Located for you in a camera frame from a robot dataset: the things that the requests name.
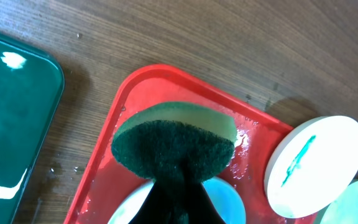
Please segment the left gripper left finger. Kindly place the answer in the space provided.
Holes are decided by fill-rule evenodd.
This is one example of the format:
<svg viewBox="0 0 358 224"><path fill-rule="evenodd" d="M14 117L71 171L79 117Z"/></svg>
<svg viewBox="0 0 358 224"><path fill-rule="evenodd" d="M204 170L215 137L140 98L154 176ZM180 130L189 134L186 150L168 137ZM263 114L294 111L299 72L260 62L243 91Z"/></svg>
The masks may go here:
<svg viewBox="0 0 358 224"><path fill-rule="evenodd" d="M174 224L176 202L160 182L155 182L140 210L129 224Z"/></svg>

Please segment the green scrubbing sponge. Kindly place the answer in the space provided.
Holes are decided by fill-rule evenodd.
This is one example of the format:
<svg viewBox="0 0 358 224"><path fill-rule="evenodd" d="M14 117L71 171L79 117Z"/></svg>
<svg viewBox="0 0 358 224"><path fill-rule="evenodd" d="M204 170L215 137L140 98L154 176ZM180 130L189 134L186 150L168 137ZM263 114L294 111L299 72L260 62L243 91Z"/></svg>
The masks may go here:
<svg viewBox="0 0 358 224"><path fill-rule="evenodd" d="M204 182L221 173L235 150L234 118L180 101L160 103L125 120L114 158L131 172L165 184Z"/></svg>

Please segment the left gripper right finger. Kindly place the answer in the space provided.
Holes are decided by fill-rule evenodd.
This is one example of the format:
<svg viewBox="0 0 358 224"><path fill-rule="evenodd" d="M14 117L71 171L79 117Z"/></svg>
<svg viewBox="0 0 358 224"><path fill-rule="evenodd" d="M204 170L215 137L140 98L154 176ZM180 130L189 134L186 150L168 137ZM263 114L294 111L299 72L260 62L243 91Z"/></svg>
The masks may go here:
<svg viewBox="0 0 358 224"><path fill-rule="evenodd" d="M189 224L225 224L201 183L185 185L183 206Z"/></svg>

